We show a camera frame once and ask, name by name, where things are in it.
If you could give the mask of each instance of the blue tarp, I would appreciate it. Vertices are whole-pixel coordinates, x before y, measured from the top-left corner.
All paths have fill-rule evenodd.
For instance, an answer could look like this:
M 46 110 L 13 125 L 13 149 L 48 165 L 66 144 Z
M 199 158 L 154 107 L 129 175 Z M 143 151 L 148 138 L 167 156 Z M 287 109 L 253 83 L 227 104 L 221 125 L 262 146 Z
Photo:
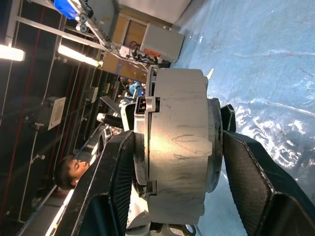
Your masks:
M 67 0 L 55 0 L 54 6 L 68 19 L 75 19 L 77 12 L 73 9 L 73 7 L 70 5 L 70 3 L 68 3 Z
M 193 0 L 175 68 L 197 68 L 208 96 L 236 111 L 237 130 L 262 143 L 315 203 L 315 5 L 312 0 Z M 224 164 L 199 221 L 203 236 L 245 236 Z

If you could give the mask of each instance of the red pipe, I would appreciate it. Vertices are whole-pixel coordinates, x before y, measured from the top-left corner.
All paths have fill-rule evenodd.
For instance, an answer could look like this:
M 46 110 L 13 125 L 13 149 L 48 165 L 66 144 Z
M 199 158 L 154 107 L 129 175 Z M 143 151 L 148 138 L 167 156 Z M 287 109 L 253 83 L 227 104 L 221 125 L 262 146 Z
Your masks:
M 79 83 L 78 83 L 78 89 L 75 92 L 74 102 L 73 102 L 71 111 L 74 111 L 75 105 L 77 103 L 77 98 L 78 98 L 78 94 L 79 94 L 79 91 L 80 91 L 80 85 L 81 85 L 81 82 L 82 82 L 82 78 L 83 78 L 83 72 L 80 75 L 80 79 L 79 79 Z M 71 121 L 72 121 L 72 115 L 70 117 L 69 124 L 68 124 L 68 127 L 67 127 L 67 131 L 66 131 L 66 134 L 65 134 L 65 137 L 64 137 L 63 148 L 62 148 L 60 157 L 63 156 L 63 152 L 64 152 L 64 149 L 65 149 L 65 144 L 66 144 L 66 141 L 68 139 L 68 134 L 69 134 L 69 130 L 70 130 L 70 127 L 71 127 Z
M 42 11 L 41 11 L 41 14 L 40 14 L 40 20 L 39 20 L 40 23 L 42 23 L 42 21 L 43 21 L 44 12 L 45 12 L 45 8 L 43 7 Z M 22 103 L 22 111 L 24 111 L 24 109 L 26 107 L 26 101 L 27 101 L 27 97 L 28 97 L 28 94 L 29 94 L 31 81 L 32 81 L 33 74 L 34 74 L 35 57 L 36 57 L 37 48 L 38 48 L 39 36 L 40 36 L 40 30 L 38 29 L 37 30 L 37 35 L 36 35 L 36 40 L 35 40 L 35 45 L 34 45 L 34 51 L 33 51 L 32 58 L 31 58 L 31 68 L 30 68 L 30 71 L 29 71 L 29 74 L 28 74 L 27 84 L 26 84 L 25 93 L 24 93 L 24 99 L 23 99 L 23 103 Z M 14 164 L 16 149 L 17 149 L 17 146 L 18 146 L 18 143 L 19 143 L 20 133 L 21 133 L 21 129 L 22 129 L 22 121 L 23 121 L 23 116 L 20 116 L 18 130 L 17 130 L 17 133 L 16 133 L 15 144 L 14 144 L 14 148 L 13 148 L 13 154 L 12 154 L 11 163 L 10 163 L 9 175 L 8 175 L 8 179 L 7 179 L 6 185 L 5 185 L 5 191 L 4 191 L 2 207 L 1 207 L 1 212 L 0 212 L 0 230 L 2 228 L 2 217 L 3 217 L 3 214 L 4 214 L 5 203 L 6 203 L 6 199 L 7 199 L 7 195 L 8 195 L 8 191 L 9 191 L 9 186 L 10 186 L 10 181 L 11 181 L 11 175 L 12 175 L 12 170 L 13 170 L 13 164 Z
M 71 80 L 72 80 L 73 72 L 74 72 L 74 66 L 72 66 L 72 70 L 71 70 L 69 82 L 68 82 L 68 85 L 67 85 L 67 90 L 66 90 L 66 92 L 65 92 L 65 97 L 66 97 L 66 98 L 67 98 L 67 96 L 68 96 L 68 94 L 69 94 L 69 90 L 70 90 L 70 85 L 71 85 Z M 52 164 L 52 162 L 53 162 L 53 156 L 54 156 L 54 154 L 55 154 L 55 148 L 56 148 L 57 138 L 58 138 L 58 136 L 59 136 L 60 126 L 61 126 L 61 125 L 58 125 L 57 134 L 56 134 L 56 139 L 55 139 L 55 144 L 54 144 L 53 151 L 52 151 L 52 154 L 51 154 L 51 157 L 50 157 L 50 161 L 49 161 L 49 165 L 48 165 L 47 178 L 49 177 L 50 167 L 51 167 L 51 164 Z

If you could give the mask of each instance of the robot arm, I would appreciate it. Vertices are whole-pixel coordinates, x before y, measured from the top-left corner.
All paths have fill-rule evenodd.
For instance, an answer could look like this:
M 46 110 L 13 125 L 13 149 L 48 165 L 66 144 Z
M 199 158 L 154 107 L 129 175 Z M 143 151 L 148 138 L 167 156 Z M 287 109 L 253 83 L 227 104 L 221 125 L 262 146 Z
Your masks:
M 260 143 L 236 133 L 231 105 L 206 98 L 201 71 L 151 69 L 146 88 L 127 116 L 133 131 L 99 145 L 56 236 L 125 235 L 132 181 L 152 222 L 196 224 L 205 193 L 215 191 L 222 155 L 248 235 L 315 235 L 314 205 Z

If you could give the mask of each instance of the person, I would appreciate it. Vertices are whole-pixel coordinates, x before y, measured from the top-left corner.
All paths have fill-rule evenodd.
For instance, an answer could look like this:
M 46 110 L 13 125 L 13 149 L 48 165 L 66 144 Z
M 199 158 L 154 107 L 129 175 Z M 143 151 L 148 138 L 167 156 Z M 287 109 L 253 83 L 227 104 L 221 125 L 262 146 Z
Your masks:
M 65 190 L 73 189 L 89 167 L 88 162 L 74 159 L 73 155 L 66 156 L 55 169 L 56 185 Z
M 115 135 L 112 129 L 105 131 L 105 143 Z M 90 163 L 96 159 L 96 154 L 91 158 Z M 89 163 L 74 159 L 73 155 L 66 156 L 58 164 L 54 172 L 55 183 L 64 190 L 73 189 L 80 177 L 90 167 Z M 148 214 L 147 202 L 139 197 L 135 188 L 132 186 L 130 196 L 130 206 L 127 220 L 127 230 L 137 229 L 137 227 L 148 225 L 150 218 Z
M 120 81 L 130 96 L 133 96 L 133 94 L 137 88 L 140 88 L 140 89 L 138 90 L 136 97 L 143 95 L 143 93 L 144 93 L 143 89 L 141 87 L 141 84 L 138 81 L 133 81 L 131 79 L 123 78 L 123 77 L 120 78 Z

